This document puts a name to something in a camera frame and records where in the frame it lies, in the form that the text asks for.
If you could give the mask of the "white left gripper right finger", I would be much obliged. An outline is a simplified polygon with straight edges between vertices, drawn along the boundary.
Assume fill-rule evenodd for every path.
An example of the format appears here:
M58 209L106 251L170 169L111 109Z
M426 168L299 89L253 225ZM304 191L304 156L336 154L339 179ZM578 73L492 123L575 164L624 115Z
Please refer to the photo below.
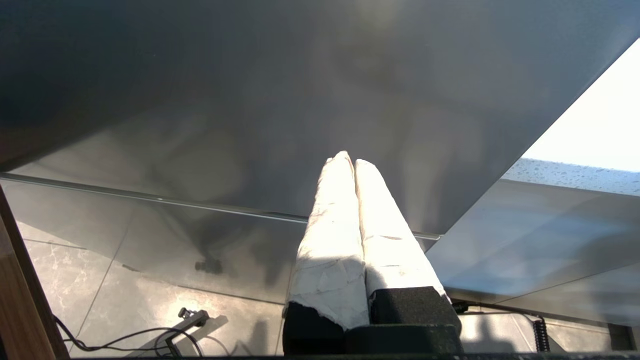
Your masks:
M370 324L346 332L346 351L461 353L461 321L382 174L358 159L355 185Z

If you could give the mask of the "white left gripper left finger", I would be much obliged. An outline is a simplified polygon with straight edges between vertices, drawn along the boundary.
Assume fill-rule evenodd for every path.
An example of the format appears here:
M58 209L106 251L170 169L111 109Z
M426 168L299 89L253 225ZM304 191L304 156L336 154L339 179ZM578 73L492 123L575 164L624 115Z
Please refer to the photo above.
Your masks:
M370 325L354 164L327 158L297 249L283 313L286 356L342 354L345 335Z

